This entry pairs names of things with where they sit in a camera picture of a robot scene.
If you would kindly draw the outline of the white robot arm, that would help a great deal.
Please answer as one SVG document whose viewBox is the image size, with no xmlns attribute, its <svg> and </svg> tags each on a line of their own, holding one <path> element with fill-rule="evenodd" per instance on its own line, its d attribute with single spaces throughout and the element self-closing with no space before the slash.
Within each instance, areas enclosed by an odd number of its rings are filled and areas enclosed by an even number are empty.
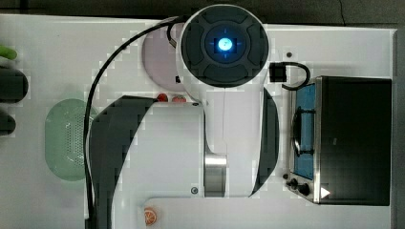
<svg viewBox="0 0 405 229">
<path fill-rule="evenodd" d="M 273 172 L 279 120 L 261 21 L 232 5 L 199 10 L 176 64 L 188 102 L 124 95 L 94 119 L 86 229 L 146 229 L 151 198 L 247 198 Z"/>
</svg>

